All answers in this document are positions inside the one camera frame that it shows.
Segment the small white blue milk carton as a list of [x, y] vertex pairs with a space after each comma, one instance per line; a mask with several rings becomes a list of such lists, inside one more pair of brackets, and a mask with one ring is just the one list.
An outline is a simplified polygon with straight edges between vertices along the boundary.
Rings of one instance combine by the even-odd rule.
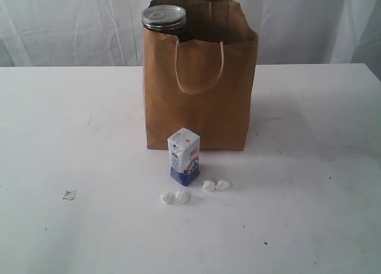
[[200, 136], [181, 128], [167, 139], [170, 157], [170, 176], [188, 186], [200, 174]]

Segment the dark can with pull-tab lid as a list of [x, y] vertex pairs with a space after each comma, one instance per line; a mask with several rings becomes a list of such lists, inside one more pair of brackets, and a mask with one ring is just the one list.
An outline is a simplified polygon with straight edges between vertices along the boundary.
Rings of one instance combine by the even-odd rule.
[[145, 28], [168, 35], [180, 36], [186, 31], [186, 10], [176, 5], [156, 5], [142, 11]]

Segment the brown paper shopping bag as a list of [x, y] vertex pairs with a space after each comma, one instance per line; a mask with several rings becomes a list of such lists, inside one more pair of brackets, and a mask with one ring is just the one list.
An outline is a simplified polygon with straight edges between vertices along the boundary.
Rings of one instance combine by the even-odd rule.
[[251, 115], [258, 35], [234, 0], [152, 0], [186, 10], [186, 31], [143, 27], [146, 144], [167, 148], [181, 128], [203, 150], [242, 150]]

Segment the small torn tape scrap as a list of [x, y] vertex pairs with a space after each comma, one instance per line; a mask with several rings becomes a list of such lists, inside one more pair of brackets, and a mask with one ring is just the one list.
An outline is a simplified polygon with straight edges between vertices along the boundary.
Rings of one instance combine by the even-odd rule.
[[66, 191], [63, 196], [63, 200], [73, 201], [76, 198], [76, 190], [74, 191]]

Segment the white backdrop curtain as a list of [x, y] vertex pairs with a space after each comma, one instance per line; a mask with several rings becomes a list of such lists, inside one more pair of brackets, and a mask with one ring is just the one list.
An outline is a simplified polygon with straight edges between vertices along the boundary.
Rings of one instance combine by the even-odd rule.
[[[151, 0], [1, 0], [1, 66], [139, 66]], [[380, 0], [235, 0], [258, 64], [380, 61]]]

